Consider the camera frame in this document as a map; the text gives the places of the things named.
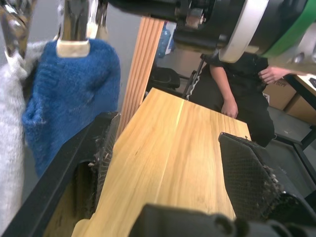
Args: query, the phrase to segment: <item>person's hand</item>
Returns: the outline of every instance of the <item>person's hand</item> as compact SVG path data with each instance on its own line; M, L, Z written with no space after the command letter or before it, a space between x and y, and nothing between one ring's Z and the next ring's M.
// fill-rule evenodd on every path
M238 107L235 99L225 100L221 112L231 118L237 118Z
M265 70L259 72L259 77L264 83L271 84L290 73L291 71L288 69L269 66Z

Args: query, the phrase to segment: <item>white ring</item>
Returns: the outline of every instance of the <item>white ring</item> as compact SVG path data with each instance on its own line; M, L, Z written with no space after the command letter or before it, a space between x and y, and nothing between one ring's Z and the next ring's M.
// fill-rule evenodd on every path
M246 0L234 32L226 47L219 51L219 59L235 63L245 53L262 19L269 0Z

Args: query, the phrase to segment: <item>person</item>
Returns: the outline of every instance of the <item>person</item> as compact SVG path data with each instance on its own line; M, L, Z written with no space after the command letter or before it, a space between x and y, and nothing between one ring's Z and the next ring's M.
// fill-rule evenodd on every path
M247 123L251 140L266 147L275 128L262 92L291 71L271 67L267 59L250 53L235 63L221 62L218 53L207 55L205 62L189 100Z

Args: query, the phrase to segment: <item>table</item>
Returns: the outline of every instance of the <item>table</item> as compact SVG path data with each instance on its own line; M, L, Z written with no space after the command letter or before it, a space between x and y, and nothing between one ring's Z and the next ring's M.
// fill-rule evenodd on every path
M298 76L298 75L288 75L284 77L286 81L296 90L296 94L294 95L292 100L295 100L295 97L302 96L315 110L316 110L316 88L312 86L309 81L310 78L316 78L315 75L307 75L307 76ZM316 139L316 126L311 126L311 131L309 134L303 138L302 141L296 141L293 139L289 139L287 137L281 136L279 134L276 135L276 140L289 144L293 146L295 152L303 163L305 169L310 175L312 181L316 184L316 170L304 154L304 149L308 147L314 140Z
M126 237L146 203L233 219L221 132L250 138L245 123L153 88L115 144L96 212L72 236Z

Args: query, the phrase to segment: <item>light wooden surface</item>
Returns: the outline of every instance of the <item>light wooden surface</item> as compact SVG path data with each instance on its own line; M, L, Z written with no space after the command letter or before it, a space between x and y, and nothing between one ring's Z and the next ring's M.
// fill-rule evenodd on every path
M117 138L143 102L157 51L163 21L143 17L140 23L132 65L129 71Z
M247 125L152 89L114 147L99 205L73 237L126 237L146 203L235 214L218 136L250 137Z
M296 75L295 78L305 87L307 90L309 90L314 96L316 96L316 88L313 87L312 83L310 82L310 78L315 78L315 75L306 75L306 76L299 76Z

